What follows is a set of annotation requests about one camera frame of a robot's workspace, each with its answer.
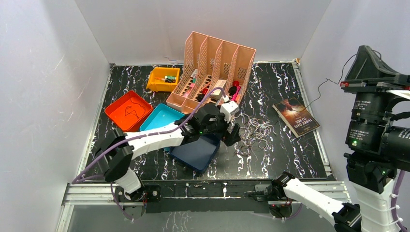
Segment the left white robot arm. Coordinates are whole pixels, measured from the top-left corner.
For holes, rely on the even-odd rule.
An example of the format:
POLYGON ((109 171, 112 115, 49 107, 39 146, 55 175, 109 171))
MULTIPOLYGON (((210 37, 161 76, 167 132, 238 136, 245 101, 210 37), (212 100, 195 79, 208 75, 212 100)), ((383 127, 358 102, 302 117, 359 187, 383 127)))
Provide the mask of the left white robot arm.
POLYGON ((140 177, 130 168, 132 160, 161 148, 196 142, 205 135, 215 136, 232 146, 240 141, 239 124, 230 128, 238 111, 239 106, 234 101, 219 106, 207 103, 161 128, 130 133, 114 129, 100 143, 96 163, 104 180, 116 183, 125 199, 140 201, 146 196, 146 190, 140 177))

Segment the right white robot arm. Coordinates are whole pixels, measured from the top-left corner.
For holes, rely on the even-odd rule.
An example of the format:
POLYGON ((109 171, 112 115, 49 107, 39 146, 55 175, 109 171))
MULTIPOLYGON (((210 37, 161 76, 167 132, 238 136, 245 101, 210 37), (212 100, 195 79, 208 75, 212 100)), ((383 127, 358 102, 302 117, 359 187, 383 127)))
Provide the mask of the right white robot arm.
POLYGON ((266 188, 275 200, 299 202, 327 220, 337 232, 407 232, 399 216, 399 193, 410 171, 410 130, 396 125, 409 111, 394 112, 410 100, 410 77, 368 45, 353 56, 340 88, 355 96, 345 144, 346 172, 354 199, 334 199, 283 172, 266 188))

